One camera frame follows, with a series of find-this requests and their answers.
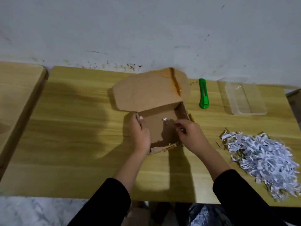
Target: clear plastic container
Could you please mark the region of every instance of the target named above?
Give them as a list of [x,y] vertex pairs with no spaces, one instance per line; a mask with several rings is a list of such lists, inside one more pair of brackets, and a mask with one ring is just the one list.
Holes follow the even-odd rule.
[[255,83],[246,77],[227,77],[225,91],[234,115],[265,115],[265,103]]

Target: cardboard flap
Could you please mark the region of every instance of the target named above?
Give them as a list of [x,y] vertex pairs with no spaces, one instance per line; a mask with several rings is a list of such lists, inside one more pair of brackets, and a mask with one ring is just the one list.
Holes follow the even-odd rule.
[[183,101],[189,83],[185,73],[166,68],[127,77],[113,86],[113,92],[118,109],[141,112]]

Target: wood grain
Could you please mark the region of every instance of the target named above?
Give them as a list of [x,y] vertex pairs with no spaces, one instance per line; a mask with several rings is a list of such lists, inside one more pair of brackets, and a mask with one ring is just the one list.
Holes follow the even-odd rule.
[[[90,198],[132,151],[127,125],[131,113],[117,110],[111,90],[129,75],[54,67],[0,182],[1,194]],[[282,88],[259,86],[268,110],[265,116],[230,114],[220,89],[217,82],[207,81],[210,107],[201,109],[198,82],[190,79],[191,93],[185,105],[229,163],[229,152],[216,144],[221,143],[219,136],[225,128],[251,135],[264,131],[272,138],[281,138],[301,164],[301,132]],[[236,163],[230,165],[269,205],[301,206],[300,198],[295,197],[274,202],[263,184],[256,184]],[[147,156],[131,198],[218,203],[212,185],[203,163],[186,148],[177,148]]]
[[40,65],[0,62],[0,179],[46,76]]

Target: open cardboard box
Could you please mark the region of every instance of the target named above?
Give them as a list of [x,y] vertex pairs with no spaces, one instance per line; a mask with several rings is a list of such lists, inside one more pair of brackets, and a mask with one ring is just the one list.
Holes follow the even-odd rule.
[[183,103],[190,92],[185,73],[166,68],[135,74],[116,83],[113,92],[118,109],[135,111],[145,120],[151,138],[149,155],[181,144],[174,121],[190,120]]

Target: pile of shredded paper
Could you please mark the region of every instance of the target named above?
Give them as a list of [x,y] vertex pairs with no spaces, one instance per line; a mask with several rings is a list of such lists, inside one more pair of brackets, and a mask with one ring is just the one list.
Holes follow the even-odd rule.
[[257,183],[263,181],[274,199],[284,200],[288,193],[301,194],[301,184],[296,176],[299,164],[291,159],[290,148],[270,139],[265,133],[254,137],[226,130],[222,140],[232,160],[256,177]]

